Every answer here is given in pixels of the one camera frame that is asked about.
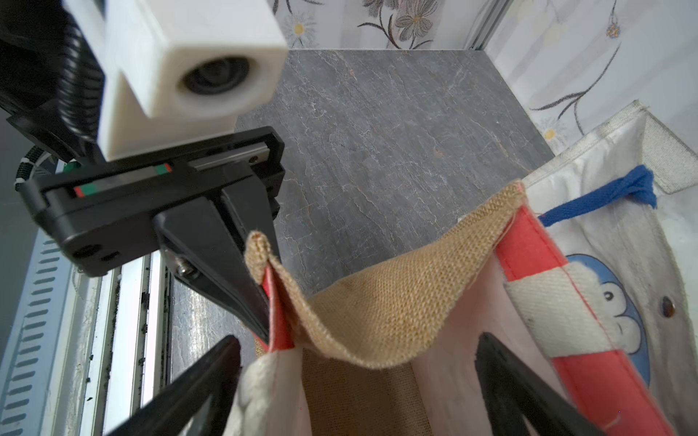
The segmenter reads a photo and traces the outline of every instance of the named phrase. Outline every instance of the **red fabric strip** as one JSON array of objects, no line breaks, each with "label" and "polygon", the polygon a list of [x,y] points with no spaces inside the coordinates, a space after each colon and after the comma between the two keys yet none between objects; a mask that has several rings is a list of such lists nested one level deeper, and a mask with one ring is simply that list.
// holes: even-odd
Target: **red fabric strip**
[{"label": "red fabric strip", "polygon": [[267,264],[262,279],[262,288],[269,297],[269,345],[257,338],[264,351],[275,352],[294,347],[290,330],[281,307],[279,292],[286,292],[283,283],[271,265]]},{"label": "red fabric strip", "polygon": [[611,436],[673,435],[625,352],[552,359],[579,411]]},{"label": "red fabric strip", "polygon": [[569,263],[528,206],[519,208],[496,250],[510,282]]},{"label": "red fabric strip", "polygon": [[[528,206],[518,210],[496,254],[508,281],[569,263]],[[579,411],[609,435],[674,434],[623,351],[557,357],[552,363]]]}]

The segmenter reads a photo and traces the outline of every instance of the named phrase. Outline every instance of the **metal grommet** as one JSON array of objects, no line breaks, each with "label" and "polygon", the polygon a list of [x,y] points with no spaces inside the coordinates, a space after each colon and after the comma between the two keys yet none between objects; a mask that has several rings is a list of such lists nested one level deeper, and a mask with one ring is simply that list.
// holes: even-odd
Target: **metal grommet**
[{"label": "metal grommet", "polygon": [[662,298],[661,310],[662,316],[665,318],[671,318],[676,313],[676,306],[674,306],[674,302],[668,296]]}]

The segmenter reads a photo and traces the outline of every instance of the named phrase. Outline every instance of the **floral wallpaper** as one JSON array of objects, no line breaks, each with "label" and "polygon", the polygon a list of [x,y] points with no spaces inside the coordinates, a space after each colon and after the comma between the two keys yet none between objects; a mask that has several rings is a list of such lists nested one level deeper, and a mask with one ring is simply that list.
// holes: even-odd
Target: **floral wallpaper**
[{"label": "floral wallpaper", "polygon": [[698,150],[698,3],[514,0],[485,52],[555,154],[639,99]]},{"label": "floral wallpaper", "polygon": [[493,0],[269,0],[288,46],[462,49]]}]

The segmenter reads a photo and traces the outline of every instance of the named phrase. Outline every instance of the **screw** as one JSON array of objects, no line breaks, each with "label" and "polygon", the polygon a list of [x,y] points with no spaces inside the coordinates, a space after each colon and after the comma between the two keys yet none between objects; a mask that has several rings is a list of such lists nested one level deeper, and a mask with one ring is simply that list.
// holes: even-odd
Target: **screw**
[{"label": "screw", "polygon": [[191,276],[196,272],[196,268],[183,257],[176,257],[174,262],[177,263],[177,274],[182,277]]}]

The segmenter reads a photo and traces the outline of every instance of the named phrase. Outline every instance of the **marble surface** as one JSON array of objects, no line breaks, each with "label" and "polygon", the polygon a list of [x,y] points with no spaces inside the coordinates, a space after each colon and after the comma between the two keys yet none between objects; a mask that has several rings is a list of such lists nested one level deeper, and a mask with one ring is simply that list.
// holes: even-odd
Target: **marble surface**
[{"label": "marble surface", "polygon": [[[285,140],[274,227],[308,295],[436,240],[553,157],[483,52],[293,51],[237,129],[260,126]],[[230,333],[254,359],[230,313],[179,284],[171,308],[172,377]]]}]

